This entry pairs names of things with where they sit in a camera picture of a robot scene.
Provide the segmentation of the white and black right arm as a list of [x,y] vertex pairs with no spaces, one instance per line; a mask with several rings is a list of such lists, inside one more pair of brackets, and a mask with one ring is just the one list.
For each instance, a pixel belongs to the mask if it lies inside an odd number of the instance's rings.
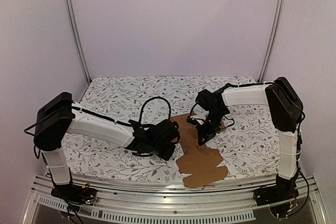
[[301,123],[305,119],[303,103],[285,77],[271,82],[235,85],[225,84],[216,91],[200,91],[195,103],[207,111],[203,120],[196,120],[198,144],[203,145],[220,131],[222,119],[233,105],[265,105],[278,131],[280,163],[276,184],[254,190],[258,206],[273,204],[299,195],[296,180],[302,175],[299,165]]

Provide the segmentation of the aluminium frame post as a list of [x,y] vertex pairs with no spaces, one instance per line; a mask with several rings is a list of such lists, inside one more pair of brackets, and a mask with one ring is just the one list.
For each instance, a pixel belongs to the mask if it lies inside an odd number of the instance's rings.
[[89,72],[88,64],[85,58],[84,50],[83,50],[81,39],[80,39],[80,34],[79,34],[75,11],[74,11],[74,5],[73,5],[72,0],[64,0],[64,2],[65,2],[66,12],[67,12],[68,20],[69,20],[70,32],[73,37],[73,43],[76,49],[79,64],[80,64],[80,67],[81,67],[86,83],[90,84],[92,82],[92,78]]
[[277,0],[276,1],[276,7],[275,7],[275,13],[274,13],[274,18],[272,22],[272,27],[269,35],[269,39],[267,42],[267,47],[264,55],[264,59],[261,64],[261,69],[258,75],[258,82],[264,82],[267,74],[267,70],[270,64],[272,52],[274,50],[274,46],[276,43],[276,38],[280,26],[280,21],[281,21],[281,15],[282,15],[282,10],[284,7],[285,0]]

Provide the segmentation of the right aluminium frame post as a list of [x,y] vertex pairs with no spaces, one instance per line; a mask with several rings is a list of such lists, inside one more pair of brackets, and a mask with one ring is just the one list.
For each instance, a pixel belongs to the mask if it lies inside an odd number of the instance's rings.
[[274,13],[274,18],[272,22],[272,27],[269,35],[269,39],[267,42],[267,47],[264,55],[264,59],[261,64],[261,69],[258,75],[258,82],[264,82],[267,74],[267,70],[270,64],[272,52],[274,50],[274,46],[276,43],[276,38],[280,26],[280,21],[281,21],[281,15],[282,15],[282,10],[284,7],[285,0],[277,0],[276,1],[276,7],[275,7],[275,13]]

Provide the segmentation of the left aluminium frame post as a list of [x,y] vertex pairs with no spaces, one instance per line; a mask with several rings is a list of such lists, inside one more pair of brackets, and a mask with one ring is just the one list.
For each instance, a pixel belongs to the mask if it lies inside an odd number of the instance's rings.
[[85,58],[84,50],[83,50],[81,39],[80,39],[80,34],[79,34],[75,11],[74,11],[74,5],[73,5],[72,0],[64,0],[64,2],[65,2],[66,12],[67,12],[68,20],[69,20],[70,32],[73,37],[73,43],[76,49],[79,64],[80,64],[80,67],[81,67],[86,83],[90,84],[92,82],[92,78],[89,72],[88,64]]

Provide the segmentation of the aluminium front rail base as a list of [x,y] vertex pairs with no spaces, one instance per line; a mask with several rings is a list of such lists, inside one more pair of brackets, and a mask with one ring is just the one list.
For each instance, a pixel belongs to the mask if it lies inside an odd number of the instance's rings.
[[28,193],[21,223],[328,223],[329,219],[313,176],[297,179],[299,196],[287,217],[272,209],[284,202],[258,206],[254,190],[275,184],[273,175],[223,180],[190,189],[182,183],[159,184],[75,175],[77,185],[97,190],[92,206],[75,214],[51,195],[49,177],[37,175]]

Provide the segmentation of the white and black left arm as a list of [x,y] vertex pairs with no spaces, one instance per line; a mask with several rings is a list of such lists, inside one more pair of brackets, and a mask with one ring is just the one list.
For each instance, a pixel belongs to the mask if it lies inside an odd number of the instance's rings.
[[38,110],[36,122],[24,133],[33,137],[36,158],[42,157],[46,163],[53,184],[51,195],[66,203],[92,205],[97,190],[89,184],[73,183],[61,143],[65,134],[97,138],[132,151],[135,156],[155,155],[167,161],[180,140],[178,126],[170,118],[158,124],[121,122],[84,108],[71,93],[62,92]]

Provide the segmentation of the brown cardboard box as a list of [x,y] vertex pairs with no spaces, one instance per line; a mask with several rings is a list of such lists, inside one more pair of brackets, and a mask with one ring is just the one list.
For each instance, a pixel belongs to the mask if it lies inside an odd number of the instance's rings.
[[182,179],[183,184],[189,188],[198,188],[226,178],[228,168],[220,165],[224,160],[220,151],[198,144],[196,126],[187,122],[187,115],[177,115],[171,120],[179,124],[179,144],[183,155],[176,160],[176,164],[179,173],[187,175]]

